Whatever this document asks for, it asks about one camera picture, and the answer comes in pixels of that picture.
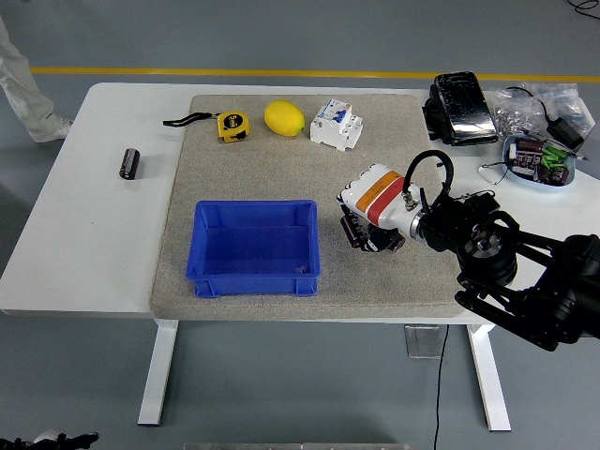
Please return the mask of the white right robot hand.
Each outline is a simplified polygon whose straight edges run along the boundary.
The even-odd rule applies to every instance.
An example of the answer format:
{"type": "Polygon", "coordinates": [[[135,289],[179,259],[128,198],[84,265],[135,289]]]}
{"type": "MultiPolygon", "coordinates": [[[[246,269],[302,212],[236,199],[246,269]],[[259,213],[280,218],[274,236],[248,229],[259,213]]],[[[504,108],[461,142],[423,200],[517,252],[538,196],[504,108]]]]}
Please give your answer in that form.
{"type": "Polygon", "coordinates": [[[420,188],[410,185],[404,191],[404,183],[400,173],[373,164],[339,192],[337,202],[343,212],[340,223],[352,248],[396,251],[408,238],[420,239],[420,188]]]}

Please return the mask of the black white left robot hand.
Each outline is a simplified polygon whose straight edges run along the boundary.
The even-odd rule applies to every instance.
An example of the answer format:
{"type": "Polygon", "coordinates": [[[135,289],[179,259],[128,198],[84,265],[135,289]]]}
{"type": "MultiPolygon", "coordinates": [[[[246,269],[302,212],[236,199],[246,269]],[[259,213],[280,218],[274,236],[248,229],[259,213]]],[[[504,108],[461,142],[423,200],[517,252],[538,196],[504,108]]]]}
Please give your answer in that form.
{"type": "Polygon", "coordinates": [[[16,438],[14,441],[1,439],[2,450],[73,450],[89,449],[99,438],[96,432],[86,433],[79,436],[68,436],[58,433],[55,436],[41,435],[34,441],[24,441],[16,438]]]}

